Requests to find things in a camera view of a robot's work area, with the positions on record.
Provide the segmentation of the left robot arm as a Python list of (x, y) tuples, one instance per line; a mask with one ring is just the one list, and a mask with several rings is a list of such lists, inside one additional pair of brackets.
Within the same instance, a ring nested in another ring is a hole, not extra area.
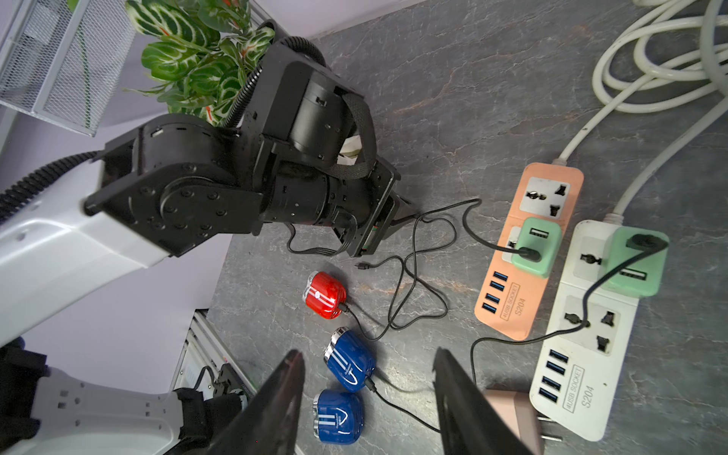
[(1, 197), (1, 450), (5, 454), (291, 454), (304, 361), (291, 352), (245, 403), (197, 388), (139, 394), (75, 379), (22, 335), (98, 288), (218, 234), (333, 229), (352, 257), (413, 220), (377, 155), (364, 98), (309, 41), (256, 67), (220, 127), (158, 117), (99, 152), (51, 162)]

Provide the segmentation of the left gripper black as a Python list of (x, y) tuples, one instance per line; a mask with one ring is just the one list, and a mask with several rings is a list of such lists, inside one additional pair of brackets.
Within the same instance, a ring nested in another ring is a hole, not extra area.
[(244, 111), (248, 181), (265, 223), (329, 227), (348, 255), (373, 254), (417, 209), (377, 155), (367, 102), (307, 51), (279, 42), (261, 60)]

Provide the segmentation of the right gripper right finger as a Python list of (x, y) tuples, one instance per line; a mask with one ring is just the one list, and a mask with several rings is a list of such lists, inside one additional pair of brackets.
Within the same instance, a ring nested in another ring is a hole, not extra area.
[(447, 349), (437, 350), (434, 390), (445, 454), (528, 454)]

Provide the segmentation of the green charger cube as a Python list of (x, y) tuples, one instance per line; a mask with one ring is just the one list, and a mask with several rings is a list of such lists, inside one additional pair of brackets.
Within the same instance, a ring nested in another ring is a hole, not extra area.
[(642, 299), (655, 296), (661, 286), (669, 238), (660, 231), (620, 227), (610, 237), (602, 275), (604, 289)]
[(515, 268), (547, 279), (559, 252), (562, 229), (556, 222), (529, 217), (522, 227), (515, 246), (519, 253), (511, 259)]

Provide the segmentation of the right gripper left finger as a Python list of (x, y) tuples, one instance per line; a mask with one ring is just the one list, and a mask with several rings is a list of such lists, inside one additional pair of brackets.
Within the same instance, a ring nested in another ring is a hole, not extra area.
[(294, 454), (304, 374), (303, 354), (289, 351), (248, 407), (212, 439), (208, 454)]

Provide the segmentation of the red electric shaver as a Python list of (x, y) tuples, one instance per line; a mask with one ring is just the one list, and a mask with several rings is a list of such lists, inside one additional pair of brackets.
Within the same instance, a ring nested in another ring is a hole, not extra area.
[(344, 285), (323, 271), (314, 272), (303, 291), (306, 306), (326, 320), (337, 318), (346, 300), (347, 290)]

